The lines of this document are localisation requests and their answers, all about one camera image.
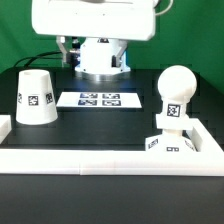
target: white cup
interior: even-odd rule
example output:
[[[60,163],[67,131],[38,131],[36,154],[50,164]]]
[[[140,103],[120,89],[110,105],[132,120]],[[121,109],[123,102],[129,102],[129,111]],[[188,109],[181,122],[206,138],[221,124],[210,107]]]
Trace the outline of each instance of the white cup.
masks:
[[[47,124],[58,118],[50,74],[32,69],[19,73],[16,120],[22,124]]]

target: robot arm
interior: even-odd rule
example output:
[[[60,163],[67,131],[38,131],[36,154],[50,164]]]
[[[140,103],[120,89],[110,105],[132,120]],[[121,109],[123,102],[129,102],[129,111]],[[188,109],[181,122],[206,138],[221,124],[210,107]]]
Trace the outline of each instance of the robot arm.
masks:
[[[33,0],[32,25],[39,34],[57,36],[63,63],[73,64],[79,73],[109,77],[130,71],[128,40],[147,41],[155,35],[155,7],[160,1]],[[87,39],[81,49],[66,49],[67,37]]]

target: white block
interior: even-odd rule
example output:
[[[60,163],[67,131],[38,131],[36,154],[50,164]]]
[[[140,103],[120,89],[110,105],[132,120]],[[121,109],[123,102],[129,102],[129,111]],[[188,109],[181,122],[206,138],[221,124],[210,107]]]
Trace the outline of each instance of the white block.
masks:
[[[11,116],[10,115],[0,115],[0,144],[12,130],[11,126]]]

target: white ball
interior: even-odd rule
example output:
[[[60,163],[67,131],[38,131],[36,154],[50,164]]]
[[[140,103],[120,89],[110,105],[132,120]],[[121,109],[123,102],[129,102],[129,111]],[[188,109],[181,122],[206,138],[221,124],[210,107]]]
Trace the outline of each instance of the white ball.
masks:
[[[188,103],[197,88],[194,73],[181,65],[167,68],[159,77],[158,90],[162,99]]]

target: black tabletop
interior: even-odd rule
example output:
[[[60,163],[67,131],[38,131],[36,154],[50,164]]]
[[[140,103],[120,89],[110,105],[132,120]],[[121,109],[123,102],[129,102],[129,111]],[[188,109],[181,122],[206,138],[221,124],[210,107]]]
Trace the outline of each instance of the black tabletop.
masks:
[[[161,70],[132,71],[129,78],[114,82],[78,79],[69,69],[48,70],[56,101],[62,92],[70,91],[137,93],[142,108],[57,108],[59,118],[55,122],[22,125],[15,120],[20,69],[9,69],[0,76],[0,94],[4,96],[0,98],[0,113],[12,116],[13,130],[1,147],[144,150],[145,138],[161,133],[155,121],[155,115],[162,110],[157,90]],[[197,80],[198,88],[187,113],[199,118],[222,146],[224,96],[200,76]]]
[[[161,131],[155,114],[161,70],[132,71],[112,83],[80,80],[68,69],[48,69],[55,97],[62,91],[136,92],[141,109],[58,108],[48,125],[15,121],[18,72],[0,76],[0,113],[12,115],[13,130],[2,148],[144,150],[144,139]],[[188,105],[222,146],[223,95],[197,76]],[[0,223],[4,224],[223,224],[224,178],[180,176],[0,175]]]

